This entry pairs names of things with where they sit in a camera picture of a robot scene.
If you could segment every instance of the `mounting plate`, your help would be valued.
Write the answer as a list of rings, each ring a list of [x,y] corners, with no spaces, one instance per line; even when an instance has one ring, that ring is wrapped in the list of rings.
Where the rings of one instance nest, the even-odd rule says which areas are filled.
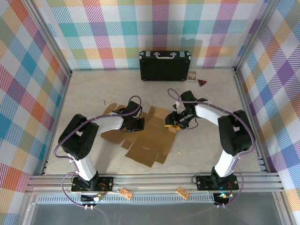
[[[232,184],[232,190],[239,190],[239,184],[236,176],[232,176],[232,179],[229,182]],[[196,176],[196,184],[198,191],[231,190],[231,187],[228,185],[228,183],[226,183],[226,185],[221,186],[220,188],[214,188],[210,176]]]
[[[85,188],[85,184],[79,180],[78,177],[74,177],[72,180],[72,192],[79,192],[79,191],[89,191],[87,188]],[[100,183],[104,183],[107,187],[107,191],[113,190],[113,177],[98,177],[98,185],[95,187],[93,191],[100,192],[103,191],[102,186],[99,185]]]

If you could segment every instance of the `briefcase handle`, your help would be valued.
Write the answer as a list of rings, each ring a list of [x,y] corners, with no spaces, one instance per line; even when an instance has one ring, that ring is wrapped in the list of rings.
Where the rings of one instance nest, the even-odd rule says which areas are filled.
[[[170,53],[170,55],[172,55],[172,57],[159,57],[160,54],[158,52],[155,52],[154,55],[159,60],[172,60],[172,59],[174,59],[175,55],[177,55],[177,54],[175,52],[172,52],[172,53]]]

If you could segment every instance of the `table surface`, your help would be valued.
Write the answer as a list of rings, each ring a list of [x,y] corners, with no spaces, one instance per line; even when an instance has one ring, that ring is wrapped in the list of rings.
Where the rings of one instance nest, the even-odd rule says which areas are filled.
[[[139,70],[74,71],[67,91],[46,173],[64,174],[74,171],[67,159],[53,156],[58,138],[72,117],[80,113],[86,117],[98,116],[111,103],[126,105],[132,95],[142,98],[143,111],[151,106],[173,111],[174,100],[168,88],[180,94],[191,90],[196,98],[206,98],[212,104],[229,111],[242,109],[241,101],[230,69],[193,69],[197,78],[207,81],[200,87],[197,82],[144,82]],[[155,162],[149,168],[125,157],[127,150],[120,145],[96,136],[90,156],[99,173],[205,173],[211,172],[222,152],[218,127],[198,119],[199,126],[177,132],[175,141],[164,164]],[[59,155],[65,155],[62,148]],[[238,162],[235,171],[260,171],[256,152]]]

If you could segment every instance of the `cardboard box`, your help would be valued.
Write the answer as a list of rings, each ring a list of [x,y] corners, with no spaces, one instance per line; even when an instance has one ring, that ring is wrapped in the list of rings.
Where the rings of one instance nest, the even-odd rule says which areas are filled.
[[[109,114],[115,109],[125,108],[117,104],[110,104],[104,111]],[[115,144],[124,143],[121,147],[129,150],[125,155],[136,162],[152,167],[154,162],[164,163],[176,137],[176,128],[165,127],[165,118],[169,114],[165,109],[151,107],[149,113],[142,112],[145,118],[145,127],[139,132],[122,132],[110,130],[101,134],[101,137]]]

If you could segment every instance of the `plaid wall panel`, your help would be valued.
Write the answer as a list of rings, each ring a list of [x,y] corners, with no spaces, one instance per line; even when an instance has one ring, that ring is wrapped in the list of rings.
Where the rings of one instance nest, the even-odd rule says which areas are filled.
[[[191,67],[232,67],[266,4],[263,0],[36,1],[75,69],[139,68],[139,50],[189,50]]]
[[[0,225],[16,223],[67,76],[21,0],[0,1]]]
[[[256,127],[300,225],[300,2],[281,0],[242,68]]]

